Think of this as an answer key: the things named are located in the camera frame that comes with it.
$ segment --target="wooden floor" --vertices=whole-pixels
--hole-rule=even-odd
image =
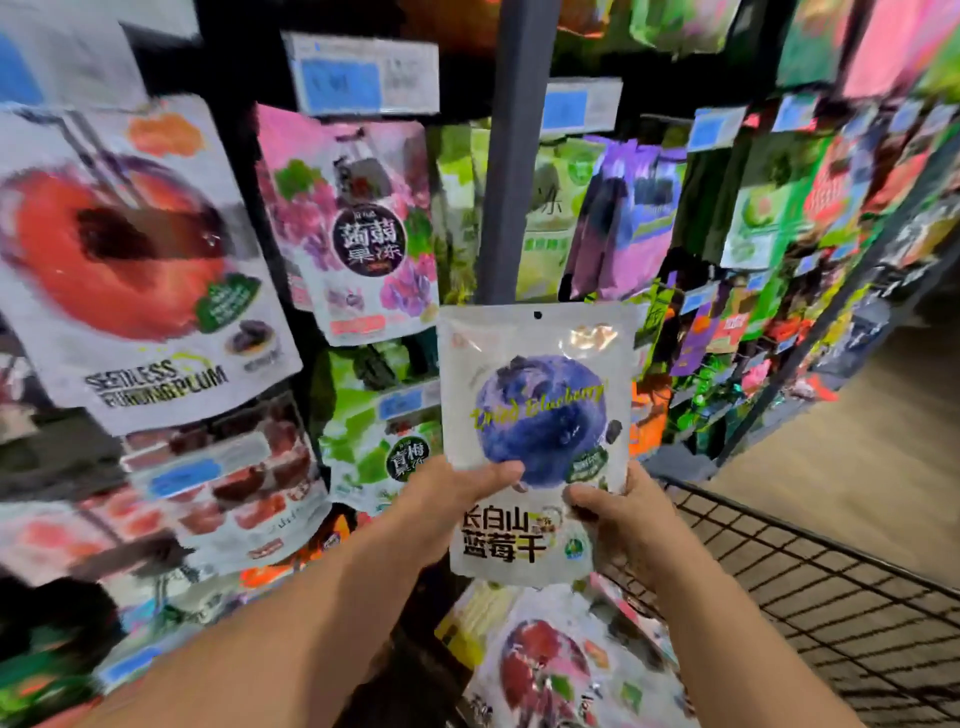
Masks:
[[[960,326],[901,328],[709,489],[960,588]]]

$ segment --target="metal cart wire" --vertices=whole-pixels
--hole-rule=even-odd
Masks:
[[[807,663],[870,726],[960,726],[960,592],[690,483],[684,520]],[[655,596],[607,570],[640,610]]]

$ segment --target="forearm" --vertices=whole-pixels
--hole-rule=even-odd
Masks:
[[[85,725],[325,728],[390,635],[422,554],[389,514],[160,659]]]
[[[704,728],[861,725],[689,529],[672,538],[651,575]]]

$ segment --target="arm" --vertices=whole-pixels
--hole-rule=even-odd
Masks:
[[[862,724],[713,560],[660,487],[630,464],[627,495],[571,486],[570,501],[613,526],[657,594],[704,728]]]
[[[522,473],[520,463],[455,472],[431,458],[382,517],[157,660],[83,727],[327,728],[390,636],[420,570],[446,552],[454,525]]]

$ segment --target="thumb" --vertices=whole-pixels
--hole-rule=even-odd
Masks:
[[[566,489],[566,499],[570,505],[586,508],[604,521],[619,521],[623,508],[623,497],[601,491],[583,483],[574,483]]]
[[[505,463],[488,463],[482,468],[466,471],[463,476],[470,497],[476,502],[519,482],[523,471],[523,463],[519,460],[508,460]]]

